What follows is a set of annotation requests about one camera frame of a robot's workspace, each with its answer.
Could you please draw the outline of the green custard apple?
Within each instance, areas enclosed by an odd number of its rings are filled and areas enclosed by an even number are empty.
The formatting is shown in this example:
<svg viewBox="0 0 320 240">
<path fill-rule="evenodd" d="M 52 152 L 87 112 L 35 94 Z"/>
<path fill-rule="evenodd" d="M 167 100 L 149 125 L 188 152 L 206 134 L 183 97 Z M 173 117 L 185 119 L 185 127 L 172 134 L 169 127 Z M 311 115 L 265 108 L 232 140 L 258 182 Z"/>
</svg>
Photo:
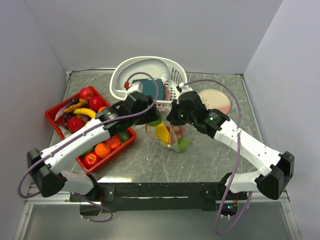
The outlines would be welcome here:
<svg viewBox="0 0 320 240">
<path fill-rule="evenodd" d="M 159 118 L 157 120 L 149 122 L 147 125 L 150 127 L 156 127 L 156 126 L 160 125 L 161 123 L 162 123 L 162 119 Z"/>
</svg>

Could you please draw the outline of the clear orange zip top bag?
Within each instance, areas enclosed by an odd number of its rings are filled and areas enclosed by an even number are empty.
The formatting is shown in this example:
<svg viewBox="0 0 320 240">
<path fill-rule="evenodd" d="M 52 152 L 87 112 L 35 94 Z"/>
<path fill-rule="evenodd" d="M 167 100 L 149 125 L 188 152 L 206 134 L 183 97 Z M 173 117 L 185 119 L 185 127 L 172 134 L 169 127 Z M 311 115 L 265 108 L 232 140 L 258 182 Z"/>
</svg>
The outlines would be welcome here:
<svg viewBox="0 0 320 240">
<path fill-rule="evenodd" d="M 157 135 L 156 135 L 156 126 L 155 127 L 152 127 L 152 126 L 148 126 L 147 124 L 145 125 L 145 132 L 147 134 L 148 137 L 150 137 L 151 139 L 153 140 L 156 140 L 159 144 L 161 144 L 163 147 L 167 148 L 167 149 L 171 149 L 171 145 L 170 145 L 170 140 L 171 140 L 171 130 L 172 130 L 172 127 L 174 126 L 172 123 L 170 123 L 169 121 L 167 121 L 167 116 L 169 115 L 170 111 L 171 111 L 171 108 L 170 107 L 158 107 L 157 108 L 158 111 L 160 112 L 161 114 L 161 119 L 162 119 L 162 122 L 166 125 L 169 133 L 170 133 L 170 138 L 169 138 L 169 143 L 166 143 L 162 140 L 159 140 L 157 138 Z"/>
</svg>

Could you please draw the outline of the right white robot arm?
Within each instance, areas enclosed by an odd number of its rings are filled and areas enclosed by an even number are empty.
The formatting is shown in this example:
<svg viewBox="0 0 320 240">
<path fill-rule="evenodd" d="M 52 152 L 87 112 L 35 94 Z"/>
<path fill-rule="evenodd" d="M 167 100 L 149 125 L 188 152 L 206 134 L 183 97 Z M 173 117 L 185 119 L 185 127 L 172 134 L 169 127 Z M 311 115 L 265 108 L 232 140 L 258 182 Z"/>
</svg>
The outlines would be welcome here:
<svg viewBox="0 0 320 240">
<path fill-rule="evenodd" d="M 183 93 L 172 103 L 167 120 L 176 125 L 192 125 L 198 132 L 215 139 L 248 160 L 257 169 L 253 172 L 228 173 L 221 180 L 219 195 L 232 198 L 240 192 L 260 192 L 278 200 L 294 175 L 292 153 L 274 150 L 258 141 L 218 109 L 206 109 L 195 91 Z"/>
</svg>

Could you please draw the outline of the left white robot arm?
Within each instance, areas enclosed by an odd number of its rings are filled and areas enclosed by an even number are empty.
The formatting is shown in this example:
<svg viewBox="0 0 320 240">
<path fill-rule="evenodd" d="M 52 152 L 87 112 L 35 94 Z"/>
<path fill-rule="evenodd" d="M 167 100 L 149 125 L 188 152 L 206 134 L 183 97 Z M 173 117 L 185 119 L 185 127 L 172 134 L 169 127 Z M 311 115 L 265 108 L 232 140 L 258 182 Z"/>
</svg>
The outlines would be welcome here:
<svg viewBox="0 0 320 240">
<path fill-rule="evenodd" d="M 100 193 L 97 181 L 88 174 L 66 172 L 72 161 L 108 137 L 113 137 L 134 125 L 144 125 L 159 119 L 155 100 L 141 92 L 130 93 L 96 114 L 87 125 L 61 142 L 41 151 L 36 148 L 27 153 L 29 174 L 44 197 L 60 191 L 81 194 L 94 201 Z"/>
</svg>

